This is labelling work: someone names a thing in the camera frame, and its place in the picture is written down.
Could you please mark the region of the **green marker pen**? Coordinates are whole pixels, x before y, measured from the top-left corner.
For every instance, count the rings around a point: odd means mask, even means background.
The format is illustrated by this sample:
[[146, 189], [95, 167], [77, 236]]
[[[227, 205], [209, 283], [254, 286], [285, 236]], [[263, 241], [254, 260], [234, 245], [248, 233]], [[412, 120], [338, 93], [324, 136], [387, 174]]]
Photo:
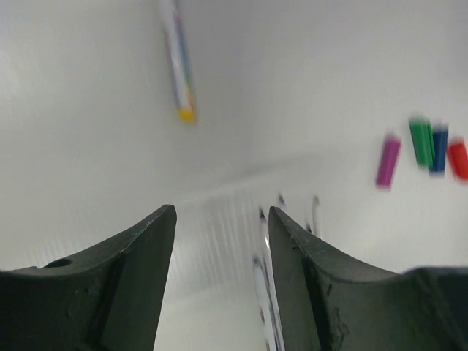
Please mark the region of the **green marker pen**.
[[252, 257], [254, 285], [263, 324], [265, 346], [267, 350], [284, 350], [281, 318], [276, 296], [271, 248], [268, 234], [268, 220], [262, 208], [259, 208], [260, 251]]

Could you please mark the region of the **green pen cap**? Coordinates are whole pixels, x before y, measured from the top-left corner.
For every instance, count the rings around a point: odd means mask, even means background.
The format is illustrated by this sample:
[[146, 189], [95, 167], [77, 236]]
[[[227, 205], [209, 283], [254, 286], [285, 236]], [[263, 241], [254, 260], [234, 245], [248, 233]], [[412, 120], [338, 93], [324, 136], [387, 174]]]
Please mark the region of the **green pen cap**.
[[434, 141], [429, 120], [422, 116], [412, 116], [409, 119], [409, 129], [418, 166], [426, 169], [432, 168]]

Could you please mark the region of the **yellow marker pen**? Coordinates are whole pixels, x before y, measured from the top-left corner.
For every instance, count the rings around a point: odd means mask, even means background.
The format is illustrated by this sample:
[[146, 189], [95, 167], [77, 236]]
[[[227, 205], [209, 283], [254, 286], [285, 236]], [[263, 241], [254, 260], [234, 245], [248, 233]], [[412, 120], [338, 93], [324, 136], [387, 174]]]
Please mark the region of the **yellow marker pen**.
[[195, 96], [178, 2], [173, 0], [159, 1], [159, 9], [173, 80], [177, 114], [183, 122], [193, 124], [196, 121]]

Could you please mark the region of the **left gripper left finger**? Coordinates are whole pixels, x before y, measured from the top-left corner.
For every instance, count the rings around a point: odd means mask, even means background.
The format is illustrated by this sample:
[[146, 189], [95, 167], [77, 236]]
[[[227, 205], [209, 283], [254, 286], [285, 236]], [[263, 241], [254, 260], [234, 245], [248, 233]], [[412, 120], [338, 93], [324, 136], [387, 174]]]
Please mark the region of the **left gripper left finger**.
[[3, 350], [152, 350], [177, 222], [164, 205], [42, 268], [1, 272]]

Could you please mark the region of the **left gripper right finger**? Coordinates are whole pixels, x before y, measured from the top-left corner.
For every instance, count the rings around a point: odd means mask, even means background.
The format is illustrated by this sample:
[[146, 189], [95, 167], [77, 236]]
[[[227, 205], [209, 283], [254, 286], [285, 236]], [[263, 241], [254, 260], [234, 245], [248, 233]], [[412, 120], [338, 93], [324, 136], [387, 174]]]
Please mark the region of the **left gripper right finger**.
[[287, 350], [465, 350], [467, 269], [394, 273], [345, 254], [277, 207], [268, 233]]

